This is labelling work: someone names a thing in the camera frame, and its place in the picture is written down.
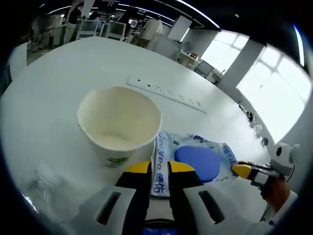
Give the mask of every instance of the cup rim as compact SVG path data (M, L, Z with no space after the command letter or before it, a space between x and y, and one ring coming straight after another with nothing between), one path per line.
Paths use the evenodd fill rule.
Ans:
M148 98L148 99L154 104L155 108L158 110L158 112L159 112L159 114L160 114L159 127L158 127L158 129L157 129L155 135L154 135L153 137L151 137L148 141L145 141L145 142L143 142L143 143L141 143L141 144L138 144L138 145L134 146L133 148L114 149L114 148L111 148L111 147L103 146L103 145L101 145L100 143L98 143L91 135L89 135L89 134L87 133L86 129L85 129L85 128L83 127L83 125L81 124L81 120L80 120L80 115L79 115L79 114L80 114L80 112L81 112L82 104L83 104L84 100L86 99L86 97L88 97L88 96L89 96L91 93L93 93L93 92L97 92L97 91L108 91L108 90L114 89L114 88L122 88L122 89L130 90L130 91L135 92L135 93L137 93L137 94L139 94L139 95L141 95L141 96L144 96L144 97ZM77 122L78 122L79 127L82 129L82 131L85 133L85 135L92 141L92 143L94 143L94 144L96 144L97 146L99 146L99 147L101 147L101 148L104 148L104 149L106 149L106 150L116 151L116 152L128 152L128 151L133 151L133 150L136 150L136 149L141 148L141 147L143 147L143 146L146 146L147 144L149 144L152 140L154 140L154 139L158 136L158 134L159 134L159 132L160 132L160 130L161 130L161 126L162 126L162 111L160 110L160 108L157 106L157 104L156 104L150 97L148 97L148 96L146 96L146 95L144 95L144 94L142 94L142 93L140 93L140 92L138 92L138 91L135 91L135 90L133 90L133 89L126 88L126 87L120 87L120 86L113 86L113 87L110 87L110 88L107 88L107 89L96 89L96 90L93 90L93 91L89 92L89 93L84 97L84 99L81 101L81 103L80 103L80 105L79 105L79 108L78 108L78 111L77 111L77 114L76 114L76 118L77 118Z

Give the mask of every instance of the power strip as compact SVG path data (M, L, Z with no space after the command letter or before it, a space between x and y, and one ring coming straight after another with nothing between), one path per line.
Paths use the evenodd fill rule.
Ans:
M153 84L151 82L144 81L141 78L133 78L130 77L127 80L127 84L132 87L137 87L140 89L143 89L148 92L152 92L154 94L158 94L160 96L163 96L165 98L171 99L173 101L176 101L178 103L187 105L191 108L194 108L196 110L199 110L201 112L204 112L207 114L207 111L204 109L202 104L194 99L191 99L189 97L184 97L180 94L175 94L171 89L166 87L161 87L159 85Z

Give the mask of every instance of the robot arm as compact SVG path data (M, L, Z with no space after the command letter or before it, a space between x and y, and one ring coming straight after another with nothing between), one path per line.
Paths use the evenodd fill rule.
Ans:
M299 156L300 145L293 147L279 143L276 153L269 164L239 162L232 170L240 177L251 180L251 185L257 186L261 196L274 209L276 220L290 207L297 195L288 187L285 177L290 178L294 171L294 161Z
M279 187L279 180L292 173L297 153L298 146L289 148L279 144L270 164L240 162L232 169L251 180L252 185L261 189L264 198L271 200L274 198L271 192ZM252 223L243 218L228 196L213 186L203 185L191 166L169 162L168 169L170 206L178 234L263 235L271 230L272 226L267 223ZM151 178L150 162L127 168L114 187L104 188L80 207L79 214L69 222L73 234L142 234ZM292 203L290 198L277 214L288 209Z

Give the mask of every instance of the cable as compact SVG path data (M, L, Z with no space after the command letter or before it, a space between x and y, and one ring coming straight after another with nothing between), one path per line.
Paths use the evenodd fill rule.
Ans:
M269 209L271 209L271 207L269 207L262 215L261 219L260 219L260 222L262 222L264 216L266 215L266 213L269 211Z
M287 180L287 182L290 180L290 178L292 177L292 175L293 175L293 173L294 173L294 169L295 169L295 165L293 165L293 170L292 170L292 173L291 173L291 175L289 176L289 178L288 178L288 180Z

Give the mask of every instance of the desk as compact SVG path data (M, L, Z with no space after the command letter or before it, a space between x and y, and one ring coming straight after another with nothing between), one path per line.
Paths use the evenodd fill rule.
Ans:
M218 71L216 68L212 70L212 72L206 77L206 80L214 83L214 82L220 82L222 79L222 74L220 71Z
M193 65L193 64L197 61L196 59L190 57L190 55L188 55L188 54L187 54L186 52L184 52L184 51L181 51L180 54L184 56L184 57L183 57L183 60L182 60L182 62L181 62L181 65L183 65L183 66L185 66L185 67L187 67L189 64L192 64L192 65Z
M67 181L64 189L77 204L101 188L113 185L130 163L109 168L99 162L81 132L76 113L94 89L128 87L129 76L194 97L208 114L157 94L129 87L150 97L162 111L162 129L195 133L226 142L238 160L266 163L262 144L243 112L220 89L193 71L152 51L119 41L90 37L59 47L22 70L1 98L1 140L17 186L34 178L44 159ZM149 159L143 148L131 162ZM260 192L249 181L236 179L223 187L242 214L258 221L265 208Z
M53 37L54 46L59 46L63 43L65 29L66 29L66 24L50 29L51 30L50 35Z

